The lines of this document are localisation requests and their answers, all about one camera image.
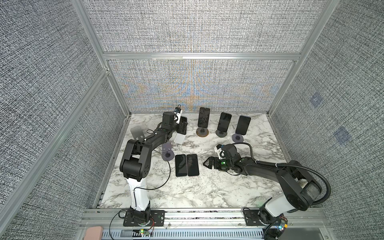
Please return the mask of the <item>blue-edged smartphone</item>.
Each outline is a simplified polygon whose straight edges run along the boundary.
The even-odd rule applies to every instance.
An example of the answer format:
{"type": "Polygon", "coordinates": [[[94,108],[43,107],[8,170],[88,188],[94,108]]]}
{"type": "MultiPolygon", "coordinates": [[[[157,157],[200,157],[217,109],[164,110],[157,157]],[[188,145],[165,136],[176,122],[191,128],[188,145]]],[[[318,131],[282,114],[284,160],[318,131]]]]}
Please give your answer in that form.
{"type": "Polygon", "coordinates": [[[188,126],[188,119],[186,117],[181,116],[177,133],[181,134],[181,135],[186,135],[187,134],[187,126],[188,126]]]}

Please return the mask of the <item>teal-edged smartphone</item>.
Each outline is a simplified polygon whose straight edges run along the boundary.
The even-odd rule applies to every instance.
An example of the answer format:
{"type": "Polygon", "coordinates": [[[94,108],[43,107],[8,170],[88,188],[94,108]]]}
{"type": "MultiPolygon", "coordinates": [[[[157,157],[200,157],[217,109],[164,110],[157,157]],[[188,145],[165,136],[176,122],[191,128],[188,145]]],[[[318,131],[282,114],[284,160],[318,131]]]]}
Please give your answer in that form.
{"type": "Polygon", "coordinates": [[[189,177],[199,176],[199,162],[196,154],[187,155],[187,172],[189,177]]]}

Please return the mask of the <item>wooden round-base phone stand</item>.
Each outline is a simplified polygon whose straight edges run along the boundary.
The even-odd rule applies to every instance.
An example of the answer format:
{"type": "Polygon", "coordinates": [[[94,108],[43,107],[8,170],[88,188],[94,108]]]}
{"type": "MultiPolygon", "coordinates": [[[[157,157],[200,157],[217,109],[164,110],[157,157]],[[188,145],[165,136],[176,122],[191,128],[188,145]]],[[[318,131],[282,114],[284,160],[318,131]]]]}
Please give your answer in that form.
{"type": "Polygon", "coordinates": [[[196,134],[197,136],[201,137],[201,138],[204,138],[204,137],[207,137],[208,134],[209,134],[209,130],[207,128],[197,128],[196,130],[196,134]]]}

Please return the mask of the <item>pink object at rail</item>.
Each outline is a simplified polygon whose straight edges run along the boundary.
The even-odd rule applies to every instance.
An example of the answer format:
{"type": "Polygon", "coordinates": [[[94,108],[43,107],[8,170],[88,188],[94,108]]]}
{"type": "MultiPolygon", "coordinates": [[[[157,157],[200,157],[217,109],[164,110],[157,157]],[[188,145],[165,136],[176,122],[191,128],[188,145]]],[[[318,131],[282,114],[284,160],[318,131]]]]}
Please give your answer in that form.
{"type": "Polygon", "coordinates": [[[86,230],[83,240],[101,240],[103,236],[103,227],[90,227],[86,230]]]}

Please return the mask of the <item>lilac round-base phone stand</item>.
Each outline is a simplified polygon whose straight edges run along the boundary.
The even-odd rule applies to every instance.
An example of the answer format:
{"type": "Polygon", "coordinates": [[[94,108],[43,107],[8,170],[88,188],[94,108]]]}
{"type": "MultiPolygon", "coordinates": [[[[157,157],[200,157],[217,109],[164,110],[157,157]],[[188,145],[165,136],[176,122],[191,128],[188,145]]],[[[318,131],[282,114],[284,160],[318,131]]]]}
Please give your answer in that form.
{"type": "Polygon", "coordinates": [[[232,140],[234,143],[242,143],[242,142],[244,142],[244,136],[240,135],[240,134],[233,134],[232,140]]]}

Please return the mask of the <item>black smartphone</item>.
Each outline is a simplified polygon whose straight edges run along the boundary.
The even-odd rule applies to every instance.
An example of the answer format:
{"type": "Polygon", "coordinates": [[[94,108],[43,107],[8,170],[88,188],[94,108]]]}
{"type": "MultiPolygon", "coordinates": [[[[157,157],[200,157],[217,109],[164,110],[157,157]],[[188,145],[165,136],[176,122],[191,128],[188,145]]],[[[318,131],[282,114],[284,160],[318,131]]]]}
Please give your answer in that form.
{"type": "Polygon", "coordinates": [[[198,118],[199,128],[208,128],[210,112],[210,108],[200,107],[198,118]]]}
{"type": "Polygon", "coordinates": [[[245,136],[247,134],[251,118],[248,116],[240,116],[236,128],[236,134],[245,136]]]}
{"type": "Polygon", "coordinates": [[[232,115],[231,114],[222,112],[221,115],[220,115],[220,119],[219,119],[217,130],[221,131],[221,132],[227,132],[228,128],[229,128],[229,125],[230,125],[230,122],[231,122],[231,119],[232,119],[232,115]]]}

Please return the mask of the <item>dark grey round-base stand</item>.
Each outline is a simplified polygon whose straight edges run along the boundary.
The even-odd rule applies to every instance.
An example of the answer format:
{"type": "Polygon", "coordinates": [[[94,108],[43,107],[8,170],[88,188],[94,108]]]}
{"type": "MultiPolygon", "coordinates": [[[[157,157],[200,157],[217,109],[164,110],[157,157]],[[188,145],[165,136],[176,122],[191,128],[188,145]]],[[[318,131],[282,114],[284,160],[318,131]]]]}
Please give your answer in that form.
{"type": "Polygon", "coordinates": [[[225,138],[228,133],[227,132],[224,132],[224,131],[220,131],[220,130],[216,130],[216,135],[219,137],[219,138],[225,138]]]}

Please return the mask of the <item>aluminium front rail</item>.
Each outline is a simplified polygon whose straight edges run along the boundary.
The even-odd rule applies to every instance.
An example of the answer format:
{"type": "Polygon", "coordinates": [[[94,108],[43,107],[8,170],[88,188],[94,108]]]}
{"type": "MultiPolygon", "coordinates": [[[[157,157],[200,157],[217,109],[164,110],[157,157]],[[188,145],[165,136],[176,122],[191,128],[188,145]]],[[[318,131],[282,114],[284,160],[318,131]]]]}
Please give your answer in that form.
{"type": "Polygon", "coordinates": [[[322,209],[284,214],[285,227],[247,226],[242,208],[156,209],[164,210],[162,227],[124,227],[120,209],[85,210],[76,240],[90,227],[103,227],[102,240],[264,240],[267,231],[282,230],[281,240],[335,240],[333,228],[322,209]]]}

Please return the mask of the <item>pink-edged smartphone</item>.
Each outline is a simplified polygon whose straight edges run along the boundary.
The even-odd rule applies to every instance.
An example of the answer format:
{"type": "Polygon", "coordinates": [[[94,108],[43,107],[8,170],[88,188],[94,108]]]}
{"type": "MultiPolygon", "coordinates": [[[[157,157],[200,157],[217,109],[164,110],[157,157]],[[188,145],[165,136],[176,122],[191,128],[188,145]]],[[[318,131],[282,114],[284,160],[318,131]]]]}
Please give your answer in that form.
{"type": "Polygon", "coordinates": [[[175,156],[175,171],[176,177],[187,176],[187,158],[186,155],[176,155],[175,156]]]}

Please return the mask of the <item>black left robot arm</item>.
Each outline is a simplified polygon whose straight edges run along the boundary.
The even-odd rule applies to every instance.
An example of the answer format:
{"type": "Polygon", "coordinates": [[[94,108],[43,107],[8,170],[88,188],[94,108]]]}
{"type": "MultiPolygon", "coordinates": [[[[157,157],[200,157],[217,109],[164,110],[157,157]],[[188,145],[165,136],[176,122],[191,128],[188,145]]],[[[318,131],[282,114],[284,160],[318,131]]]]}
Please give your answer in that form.
{"type": "Polygon", "coordinates": [[[133,139],[126,144],[120,163],[120,172],[126,178],[131,192],[132,203],[129,213],[136,219],[149,221],[151,204],[147,195],[146,177],[150,171],[152,152],[167,143],[174,132],[182,133],[187,122],[182,121],[183,110],[177,106],[172,112],[164,112],[162,122],[147,137],[138,137],[136,131],[133,139]]]}

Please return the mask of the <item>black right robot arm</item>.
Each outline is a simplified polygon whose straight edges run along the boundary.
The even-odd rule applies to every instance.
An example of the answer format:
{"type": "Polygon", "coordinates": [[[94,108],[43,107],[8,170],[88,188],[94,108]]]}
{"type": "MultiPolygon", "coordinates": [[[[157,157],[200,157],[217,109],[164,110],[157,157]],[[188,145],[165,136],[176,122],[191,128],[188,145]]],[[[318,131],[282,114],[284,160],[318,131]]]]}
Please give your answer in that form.
{"type": "Polygon", "coordinates": [[[257,213],[262,225],[277,221],[284,213],[306,211],[323,203],[331,194],[331,187],[320,173],[302,166],[299,162],[270,163],[259,161],[253,155],[242,157],[236,144],[217,145],[217,156],[209,157],[203,165],[222,172],[233,171],[237,175],[256,176],[277,182],[282,194],[268,199],[257,213]]]}

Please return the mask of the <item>white folding phone stand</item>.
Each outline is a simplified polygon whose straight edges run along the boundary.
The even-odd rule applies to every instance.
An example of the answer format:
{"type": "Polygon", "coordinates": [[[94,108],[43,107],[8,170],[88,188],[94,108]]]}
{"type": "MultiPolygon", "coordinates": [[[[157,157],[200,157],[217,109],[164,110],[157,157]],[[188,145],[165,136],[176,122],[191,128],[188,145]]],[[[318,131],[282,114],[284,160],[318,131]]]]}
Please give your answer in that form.
{"type": "Polygon", "coordinates": [[[177,145],[182,145],[185,138],[186,138],[186,135],[177,133],[175,138],[174,138],[174,143],[177,145]]]}

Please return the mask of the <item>black smartphone on purple stand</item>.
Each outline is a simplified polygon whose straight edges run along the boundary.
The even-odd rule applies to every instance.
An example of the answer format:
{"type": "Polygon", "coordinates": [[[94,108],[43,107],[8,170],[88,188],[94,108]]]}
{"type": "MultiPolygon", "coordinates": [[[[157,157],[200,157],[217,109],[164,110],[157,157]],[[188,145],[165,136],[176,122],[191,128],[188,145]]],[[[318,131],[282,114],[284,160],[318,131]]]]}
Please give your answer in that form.
{"type": "Polygon", "coordinates": [[[236,128],[236,134],[245,136],[247,134],[251,118],[248,116],[240,116],[236,128]]]}

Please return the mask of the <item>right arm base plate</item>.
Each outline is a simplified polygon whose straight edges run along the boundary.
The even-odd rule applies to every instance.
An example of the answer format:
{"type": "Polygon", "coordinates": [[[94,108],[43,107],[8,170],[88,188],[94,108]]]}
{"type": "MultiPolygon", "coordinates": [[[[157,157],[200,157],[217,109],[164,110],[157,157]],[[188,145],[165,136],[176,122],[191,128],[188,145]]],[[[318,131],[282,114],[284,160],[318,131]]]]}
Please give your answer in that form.
{"type": "Polygon", "coordinates": [[[287,218],[281,214],[278,217],[272,216],[266,210],[243,208],[242,213],[247,226],[277,226],[287,224],[287,218]]]}

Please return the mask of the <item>black smartphone on grey stand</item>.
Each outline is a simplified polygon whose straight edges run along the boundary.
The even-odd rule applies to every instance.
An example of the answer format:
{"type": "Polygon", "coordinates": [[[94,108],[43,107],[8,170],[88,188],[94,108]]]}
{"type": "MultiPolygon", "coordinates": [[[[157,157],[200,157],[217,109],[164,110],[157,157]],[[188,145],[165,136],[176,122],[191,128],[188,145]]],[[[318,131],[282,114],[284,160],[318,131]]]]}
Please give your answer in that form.
{"type": "Polygon", "coordinates": [[[232,119],[232,115],[231,114],[222,112],[221,115],[220,115],[220,119],[219,119],[217,130],[221,131],[221,132],[227,132],[228,128],[229,128],[229,125],[230,125],[230,122],[231,122],[231,119],[232,119]]]}

